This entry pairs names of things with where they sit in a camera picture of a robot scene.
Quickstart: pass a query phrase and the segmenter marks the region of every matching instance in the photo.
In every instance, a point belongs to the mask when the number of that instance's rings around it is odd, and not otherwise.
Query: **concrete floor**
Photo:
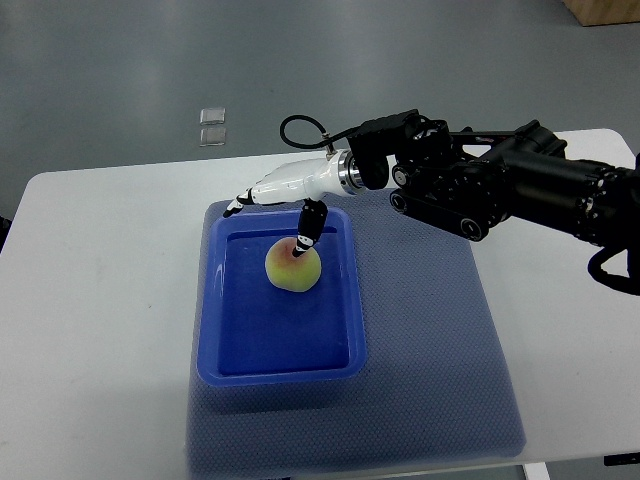
[[[0,0],[0,215],[44,171],[292,151],[278,127],[294,113],[333,132],[410,108],[452,130],[538,118],[611,128],[638,152],[639,46],[640,24],[583,28],[560,0]],[[227,143],[202,148],[199,112],[214,106]],[[549,470],[640,476],[601,465]]]

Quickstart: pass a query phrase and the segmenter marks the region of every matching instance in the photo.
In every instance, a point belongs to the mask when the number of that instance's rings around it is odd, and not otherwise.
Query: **blue plastic tray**
[[[366,347],[351,222],[331,208],[316,250],[318,283],[304,293],[274,287],[271,246],[295,237],[299,211],[243,214],[211,226],[197,369],[213,386],[355,375]]]

